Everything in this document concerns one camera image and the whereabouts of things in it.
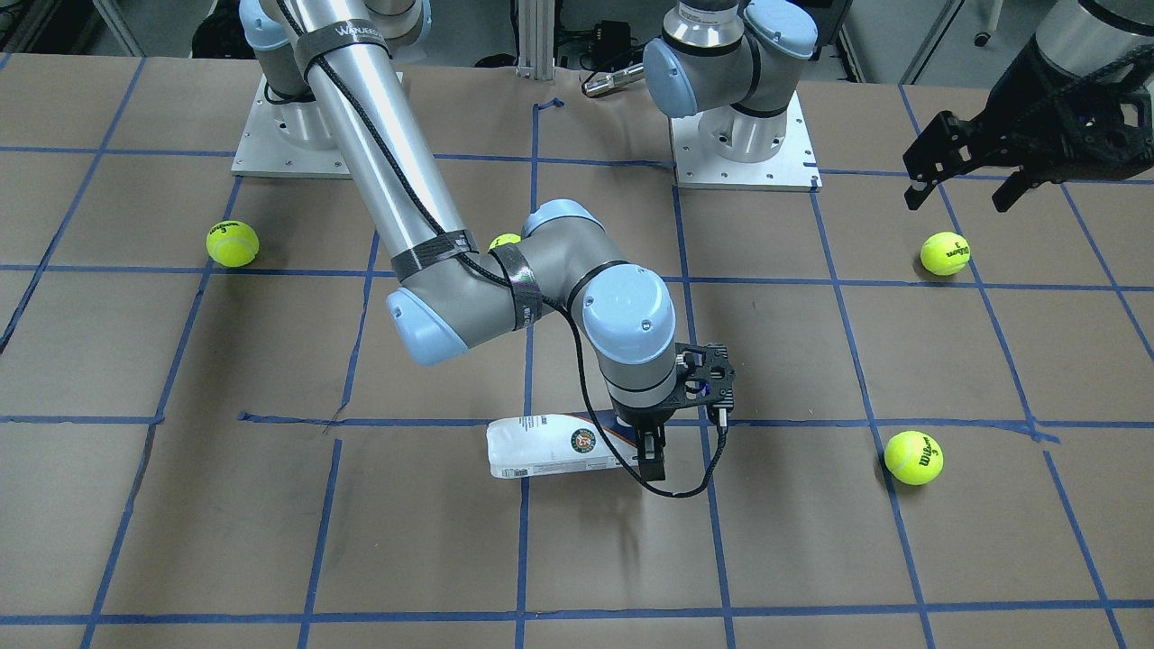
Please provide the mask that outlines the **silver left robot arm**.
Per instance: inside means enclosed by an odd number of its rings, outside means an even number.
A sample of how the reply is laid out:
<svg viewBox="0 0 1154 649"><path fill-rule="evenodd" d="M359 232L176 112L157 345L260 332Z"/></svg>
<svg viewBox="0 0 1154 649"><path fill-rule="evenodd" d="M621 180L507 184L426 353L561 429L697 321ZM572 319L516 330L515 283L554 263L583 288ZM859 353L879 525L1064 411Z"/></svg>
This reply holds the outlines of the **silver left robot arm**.
<svg viewBox="0 0 1154 649"><path fill-rule="evenodd" d="M977 115L939 112L902 152L911 209L986 167L1007 171L997 211L1044 184L1151 171L1149 1L680 1L644 49L649 92L710 161L769 161L837 27L862 79L992 82Z"/></svg>

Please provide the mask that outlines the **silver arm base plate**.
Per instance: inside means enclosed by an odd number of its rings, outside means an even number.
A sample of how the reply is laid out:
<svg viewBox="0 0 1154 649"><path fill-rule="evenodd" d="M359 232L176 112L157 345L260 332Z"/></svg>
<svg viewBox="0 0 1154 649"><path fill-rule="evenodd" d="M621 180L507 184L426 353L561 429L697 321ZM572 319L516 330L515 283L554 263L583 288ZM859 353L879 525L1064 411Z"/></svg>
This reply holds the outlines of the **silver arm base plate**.
<svg viewBox="0 0 1154 649"><path fill-rule="evenodd" d="M820 191L811 136L797 94L784 114L758 118L730 106L670 121L681 189Z"/></svg>
<svg viewBox="0 0 1154 649"><path fill-rule="evenodd" d="M232 173L267 179L349 179L347 161L314 102L290 103L260 79Z"/></svg>

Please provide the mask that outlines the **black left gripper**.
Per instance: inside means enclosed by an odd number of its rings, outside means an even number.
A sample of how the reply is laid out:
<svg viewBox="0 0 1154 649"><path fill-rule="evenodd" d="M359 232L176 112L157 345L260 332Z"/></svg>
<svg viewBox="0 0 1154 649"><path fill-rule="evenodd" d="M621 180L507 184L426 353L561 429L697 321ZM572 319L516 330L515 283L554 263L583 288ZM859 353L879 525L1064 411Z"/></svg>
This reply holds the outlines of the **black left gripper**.
<svg viewBox="0 0 1154 649"><path fill-rule="evenodd" d="M908 209L941 182L984 166L1018 167L994 191L1009 211L1039 185L1069 179L1121 180L1151 169L1151 45L1093 65L1082 77L1062 70L1037 42L1022 46L981 114L941 111L902 152Z"/></svg>

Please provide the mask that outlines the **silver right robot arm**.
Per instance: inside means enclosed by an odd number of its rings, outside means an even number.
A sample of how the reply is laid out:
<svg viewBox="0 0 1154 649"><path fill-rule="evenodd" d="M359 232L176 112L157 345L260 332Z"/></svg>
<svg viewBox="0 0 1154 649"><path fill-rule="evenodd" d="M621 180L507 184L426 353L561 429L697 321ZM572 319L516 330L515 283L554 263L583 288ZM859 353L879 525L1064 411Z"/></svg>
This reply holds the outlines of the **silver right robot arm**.
<svg viewBox="0 0 1154 649"><path fill-rule="evenodd" d="M725 452L734 406L726 346L680 343L666 282L627 261L589 209L552 200L525 222L519 243L478 245L445 187L400 85L383 17L362 1L243 1L243 38L271 98L317 110L370 210L399 288L387 299L400 341L430 366L556 313L572 330L577 381L589 401L589 343L629 438L610 440L593 406L565 427L565 452L608 452L643 488L664 480L666 423L703 406Z"/></svg>

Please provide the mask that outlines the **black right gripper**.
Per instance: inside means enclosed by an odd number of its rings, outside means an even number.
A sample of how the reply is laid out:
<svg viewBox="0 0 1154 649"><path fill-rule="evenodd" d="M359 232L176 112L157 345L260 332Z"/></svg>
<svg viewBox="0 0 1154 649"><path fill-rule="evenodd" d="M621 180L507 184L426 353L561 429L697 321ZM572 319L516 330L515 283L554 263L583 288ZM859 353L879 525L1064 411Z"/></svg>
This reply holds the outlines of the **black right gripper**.
<svg viewBox="0 0 1154 649"><path fill-rule="evenodd" d="M613 389L619 422L637 431L637 472L642 482L666 480L664 424L676 411L705 406L711 423L726 426L735 406L736 376L726 345L676 343L672 370L664 382L644 393Z"/></svg>

